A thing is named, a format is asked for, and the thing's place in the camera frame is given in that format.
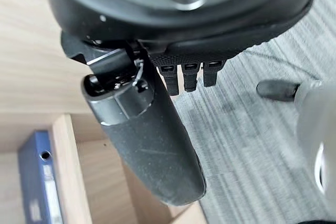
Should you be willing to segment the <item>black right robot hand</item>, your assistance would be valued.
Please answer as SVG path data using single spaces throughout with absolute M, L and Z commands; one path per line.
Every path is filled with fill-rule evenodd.
M 82 94 L 121 158 L 162 202 L 187 205 L 206 179 L 171 98 L 197 75 L 285 33 L 314 0 L 48 0 L 68 59 L 91 73 Z

